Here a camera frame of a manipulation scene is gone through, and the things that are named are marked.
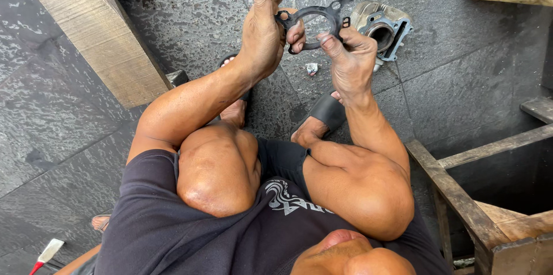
red handle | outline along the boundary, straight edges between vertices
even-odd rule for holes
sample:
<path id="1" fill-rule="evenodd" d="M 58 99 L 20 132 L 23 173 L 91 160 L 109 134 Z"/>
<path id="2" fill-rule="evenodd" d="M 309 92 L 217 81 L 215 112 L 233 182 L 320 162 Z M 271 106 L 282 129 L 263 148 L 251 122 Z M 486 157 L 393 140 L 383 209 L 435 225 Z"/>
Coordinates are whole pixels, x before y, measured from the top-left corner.
<path id="1" fill-rule="evenodd" d="M 35 267 L 33 267 L 33 270 L 29 273 L 29 275 L 33 275 L 38 271 L 39 268 L 41 268 L 44 265 L 44 262 L 37 262 L 35 263 Z"/>

lips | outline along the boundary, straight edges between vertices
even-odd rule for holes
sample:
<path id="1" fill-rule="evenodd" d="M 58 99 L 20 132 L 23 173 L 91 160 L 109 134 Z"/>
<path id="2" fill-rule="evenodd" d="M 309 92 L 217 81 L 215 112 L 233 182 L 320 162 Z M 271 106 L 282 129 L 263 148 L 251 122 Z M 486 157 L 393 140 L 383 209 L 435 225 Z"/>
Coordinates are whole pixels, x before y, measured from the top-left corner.
<path id="1" fill-rule="evenodd" d="M 369 243 L 369 240 L 362 234 L 349 229 L 337 229 L 333 232 L 330 232 L 322 241 L 321 241 L 321 251 L 327 250 L 332 246 L 335 246 L 339 243 L 348 242 L 352 240 L 359 239 L 363 242 Z"/>

foot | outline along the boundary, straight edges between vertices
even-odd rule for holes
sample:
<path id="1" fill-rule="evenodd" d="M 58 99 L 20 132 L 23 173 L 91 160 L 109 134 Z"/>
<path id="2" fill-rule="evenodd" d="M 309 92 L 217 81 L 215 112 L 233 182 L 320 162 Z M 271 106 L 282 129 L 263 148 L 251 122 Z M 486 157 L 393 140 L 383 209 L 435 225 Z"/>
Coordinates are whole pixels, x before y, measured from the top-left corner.
<path id="1" fill-rule="evenodd" d="M 342 97 L 337 91 L 333 92 L 331 96 L 338 100 L 338 102 L 343 103 Z M 328 126 L 325 123 L 313 116 L 309 116 L 305 122 L 301 124 L 300 128 L 292 134 L 290 140 L 306 147 L 307 144 L 311 143 L 313 140 L 320 140 L 327 131 Z"/>
<path id="2" fill-rule="evenodd" d="M 245 107 L 247 102 L 238 100 L 221 112 L 221 121 L 229 123 L 238 129 L 244 128 Z"/>
<path id="3" fill-rule="evenodd" d="M 227 64 L 228 64 L 229 62 L 231 62 L 232 60 L 234 60 L 234 57 L 230 57 L 230 58 L 226 59 L 226 60 L 223 62 L 223 64 L 221 64 L 221 67 L 227 65 Z"/>
<path id="4" fill-rule="evenodd" d="M 95 217 L 92 219 L 92 226 L 94 227 L 95 230 L 98 230 L 100 225 L 102 225 L 102 223 L 107 219 L 109 219 L 109 217 Z M 102 231 L 105 231 L 108 225 L 109 223 L 107 223 L 106 226 L 103 227 Z"/>

knee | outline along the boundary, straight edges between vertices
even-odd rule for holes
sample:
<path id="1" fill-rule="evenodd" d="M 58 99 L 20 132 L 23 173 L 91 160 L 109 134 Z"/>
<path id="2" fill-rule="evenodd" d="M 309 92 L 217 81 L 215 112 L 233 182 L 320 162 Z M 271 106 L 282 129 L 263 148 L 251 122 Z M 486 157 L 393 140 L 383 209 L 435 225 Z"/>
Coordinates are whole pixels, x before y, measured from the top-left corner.
<path id="1" fill-rule="evenodd" d="M 238 214 L 255 199 L 247 174 L 234 141 L 219 137 L 181 153 L 177 195 L 188 206 L 216 217 Z"/>
<path id="2" fill-rule="evenodd" d="M 244 212 L 253 205 L 255 199 L 255 194 L 236 194 L 212 181 L 183 185 L 177 189 L 177 194 L 188 206 L 216 217 Z"/>
<path id="3" fill-rule="evenodd" d="M 401 236 L 412 221 L 415 204 L 411 187 L 402 179 L 374 183 L 357 199 L 358 224 L 371 237 L 391 241 Z"/>

flip-flop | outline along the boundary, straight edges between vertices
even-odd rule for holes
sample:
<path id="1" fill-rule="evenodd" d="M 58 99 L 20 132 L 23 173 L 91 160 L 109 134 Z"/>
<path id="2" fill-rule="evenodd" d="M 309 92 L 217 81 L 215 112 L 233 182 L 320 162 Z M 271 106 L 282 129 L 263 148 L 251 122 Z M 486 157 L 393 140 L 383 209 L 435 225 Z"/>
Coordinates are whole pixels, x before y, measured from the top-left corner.
<path id="1" fill-rule="evenodd" d="M 229 53 L 225 53 L 221 59 L 219 59 L 219 62 L 217 63 L 217 68 L 220 68 L 223 62 L 226 59 L 230 59 L 231 57 L 236 57 L 238 55 L 238 51 L 231 51 Z M 243 96 L 241 96 L 238 100 L 244 100 L 245 102 L 249 102 L 252 97 L 252 89 L 248 90 Z M 221 120 L 221 116 L 217 115 L 217 117 L 213 118 L 213 120 L 209 123 L 217 122 L 218 120 Z"/>
<path id="2" fill-rule="evenodd" d="M 111 214 L 107 214 L 107 215 L 96 215 L 96 216 L 93 216 L 91 221 L 90 221 L 90 225 L 92 225 L 92 220 L 94 218 L 98 218 L 98 217 L 107 217 L 107 219 L 105 219 L 102 224 L 100 224 L 100 226 L 98 227 L 97 231 L 100 231 L 100 233 L 103 233 L 103 228 L 106 227 L 107 223 L 109 223 L 109 217 L 111 217 Z"/>
<path id="3" fill-rule="evenodd" d="M 328 126 L 328 131 L 325 133 L 323 138 L 328 137 L 334 130 L 338 129 L 343 122 L 346 121 L 346 108 L 342 103 L 338 102 L 331 94 L 335 92 L 336 89 L 330 89 L 324 95 L 322 95 L 309 113 L 292 129 L 290 132 L 290 138 L 294 132 L 296 132 L 301 124 L 303 124 L 309 116 L 313 116 L 316 119 L 325 123 Z"/>

